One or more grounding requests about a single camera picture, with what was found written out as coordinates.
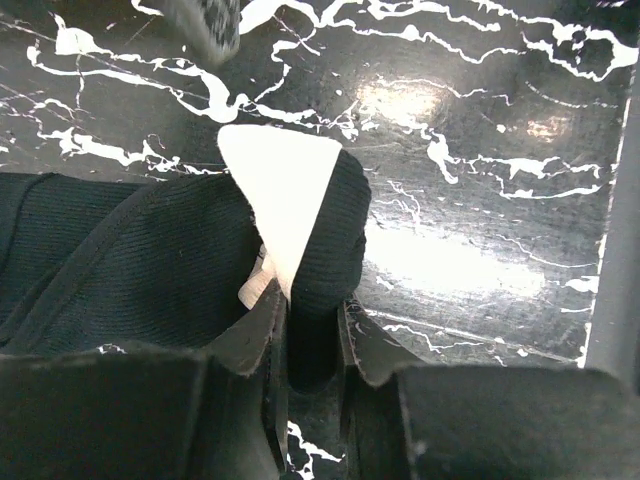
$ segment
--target marble countertop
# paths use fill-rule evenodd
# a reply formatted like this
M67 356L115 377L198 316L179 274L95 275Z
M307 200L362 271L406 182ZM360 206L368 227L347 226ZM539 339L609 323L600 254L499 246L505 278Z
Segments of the marble countertop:
M372 186L358 294L386 330L432 363L580 367L631 3L253 0L213 74L152 2L57 1L0 17L0 171L155 181L219 172L229 122L333 137ZM291 478L342 478L332 392L314 418L294 396Z

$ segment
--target gray blurry object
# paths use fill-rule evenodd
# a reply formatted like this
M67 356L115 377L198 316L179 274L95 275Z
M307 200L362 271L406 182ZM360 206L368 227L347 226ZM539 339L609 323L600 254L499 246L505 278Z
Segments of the gray blurry object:
M217 67L240 47L240 0L162 0L158 9L207 66Z

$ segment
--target folded cloth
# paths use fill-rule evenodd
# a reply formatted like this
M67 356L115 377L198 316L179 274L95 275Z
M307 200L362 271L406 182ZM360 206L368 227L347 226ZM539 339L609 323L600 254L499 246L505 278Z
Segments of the folded cloth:
M277 278L290 382L326 384L336 309L362 273L362 166L338 142L275 127L226 126L218 142L230 174L151 185L0 174L0 354L197 348Z

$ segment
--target white fabric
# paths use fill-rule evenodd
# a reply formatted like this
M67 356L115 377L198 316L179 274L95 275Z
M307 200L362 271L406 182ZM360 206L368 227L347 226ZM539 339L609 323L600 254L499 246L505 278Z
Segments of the white fabric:
M261 271L242 287L240 300L252 308L274 276L290 300L342 145L272 126L225 125L218 146L253 208L266 250Z

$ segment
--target black ribbed cloth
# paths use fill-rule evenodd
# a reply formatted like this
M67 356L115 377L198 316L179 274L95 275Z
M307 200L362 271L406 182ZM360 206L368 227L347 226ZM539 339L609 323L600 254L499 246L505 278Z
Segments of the black ribbed cloth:
M298 390L335 373L336 308L360 281L370 200L342 151L291 292ZM238 291L261 244L228 174L151 185L0 174L0 354L206 345L246 313Z

